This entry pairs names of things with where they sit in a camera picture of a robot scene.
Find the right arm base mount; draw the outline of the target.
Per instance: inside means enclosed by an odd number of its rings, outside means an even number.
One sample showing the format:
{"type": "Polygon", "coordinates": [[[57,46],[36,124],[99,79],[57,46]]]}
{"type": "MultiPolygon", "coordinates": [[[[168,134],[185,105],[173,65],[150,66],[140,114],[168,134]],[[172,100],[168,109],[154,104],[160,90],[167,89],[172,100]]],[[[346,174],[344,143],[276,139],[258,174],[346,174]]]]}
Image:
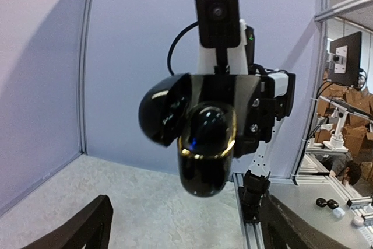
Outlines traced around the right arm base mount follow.
{"type": "Polygon", "coordinates": [[[243,186],[238,187],[242,218],[245,223],[259,222],[261,199],[270,186],[269,176],[254,175],[248,170],[243,177],[243,186]]]}

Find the black earbud charging case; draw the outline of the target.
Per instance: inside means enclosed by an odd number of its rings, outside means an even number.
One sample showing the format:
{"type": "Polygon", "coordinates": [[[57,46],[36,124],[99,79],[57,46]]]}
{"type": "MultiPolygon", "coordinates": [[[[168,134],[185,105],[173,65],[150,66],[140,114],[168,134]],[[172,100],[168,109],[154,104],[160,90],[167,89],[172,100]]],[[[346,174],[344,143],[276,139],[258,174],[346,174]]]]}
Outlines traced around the black earbud charging case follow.
{"type": "Polygon", "coordinates": [[[184,189],[196,197],[212,197],[226,184],[230,173],[235,144],[236,116],[229,120],[230,137],[219,154],[204,156],[191,152],[188,139],[191,103],[190,73],[167,77],[150,88],[138,109],[139,126],[152,142],[168,147],[177,144],[178,170],[184,189]]]}

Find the black earbud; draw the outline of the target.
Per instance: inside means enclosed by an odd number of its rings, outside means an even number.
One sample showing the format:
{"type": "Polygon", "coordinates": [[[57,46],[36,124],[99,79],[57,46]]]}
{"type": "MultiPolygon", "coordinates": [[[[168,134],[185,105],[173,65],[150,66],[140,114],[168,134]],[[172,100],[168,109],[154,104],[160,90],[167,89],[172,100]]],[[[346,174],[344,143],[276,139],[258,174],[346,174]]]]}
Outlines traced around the black earbud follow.
{"type": "Polygon", "coordinates": [[[221,153],[230,137],[229,111],[212,104],[203,105],[192,114],[189,147],[204,156],[221,153]]]}

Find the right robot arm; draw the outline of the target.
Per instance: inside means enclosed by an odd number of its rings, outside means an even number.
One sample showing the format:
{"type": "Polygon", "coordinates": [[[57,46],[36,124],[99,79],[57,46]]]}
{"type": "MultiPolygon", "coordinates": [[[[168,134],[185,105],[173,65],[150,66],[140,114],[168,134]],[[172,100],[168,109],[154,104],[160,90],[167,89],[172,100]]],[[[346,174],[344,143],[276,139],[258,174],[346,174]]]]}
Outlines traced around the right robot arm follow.
{"type": "Polygon", "coordinates": [[[225,186],[231,162],[269,143],[291,113],[295,74],[254,64],[254,31],[244,26],[245,73],[230,74],[218,63],[212,75],[191,76],[189,108],[178,137],[182,186],[211,197],[225,186]]]}

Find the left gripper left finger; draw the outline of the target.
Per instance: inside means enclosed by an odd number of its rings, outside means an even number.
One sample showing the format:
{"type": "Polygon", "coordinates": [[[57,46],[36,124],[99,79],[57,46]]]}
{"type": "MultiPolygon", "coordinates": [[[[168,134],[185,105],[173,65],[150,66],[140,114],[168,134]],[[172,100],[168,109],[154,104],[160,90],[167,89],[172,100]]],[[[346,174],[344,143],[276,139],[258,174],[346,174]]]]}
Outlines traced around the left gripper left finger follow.
{"type": "Polygon", "coordinates": [[[113,207],[108,195],[99,195],[57,229],[25,248],[108,248],[113,207]]]}

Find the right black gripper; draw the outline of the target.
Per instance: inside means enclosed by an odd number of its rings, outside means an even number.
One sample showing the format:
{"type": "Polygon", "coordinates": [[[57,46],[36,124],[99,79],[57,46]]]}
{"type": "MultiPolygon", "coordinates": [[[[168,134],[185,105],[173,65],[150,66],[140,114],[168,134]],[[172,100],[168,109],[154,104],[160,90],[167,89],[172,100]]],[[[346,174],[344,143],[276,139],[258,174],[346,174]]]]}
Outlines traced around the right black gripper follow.
{"type": "Polygon", "coordinates": [[[255,153],[260,141],[268,143],[276,118],[275,82],[269,76],[192,75],[188,117],[212,104],[235,116],[233,157],[255,153]]]}

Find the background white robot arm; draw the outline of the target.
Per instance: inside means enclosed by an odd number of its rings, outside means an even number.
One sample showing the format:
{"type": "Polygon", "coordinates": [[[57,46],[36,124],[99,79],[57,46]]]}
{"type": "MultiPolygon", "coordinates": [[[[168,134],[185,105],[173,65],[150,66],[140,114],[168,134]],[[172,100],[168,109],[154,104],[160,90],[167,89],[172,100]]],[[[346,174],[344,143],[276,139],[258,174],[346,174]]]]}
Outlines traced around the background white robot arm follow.
{"type": "Polygon", "coordinates": [[[335,97],[319,98],[317,123],[312,135],[316,145],[357,155],[372,149],[372,112],[335,97]]]}

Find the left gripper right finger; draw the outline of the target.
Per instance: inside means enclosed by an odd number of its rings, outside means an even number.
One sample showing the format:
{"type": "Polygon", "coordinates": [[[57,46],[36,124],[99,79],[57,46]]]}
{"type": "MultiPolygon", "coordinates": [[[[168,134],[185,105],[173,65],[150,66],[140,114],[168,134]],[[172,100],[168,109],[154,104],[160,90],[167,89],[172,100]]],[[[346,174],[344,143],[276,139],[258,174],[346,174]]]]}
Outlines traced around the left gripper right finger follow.
{"type": "Polygon", "coordinates": [[[346,248],[309,225],[270,193],[262,198],[262,235],[265,248],[346,248]]]}

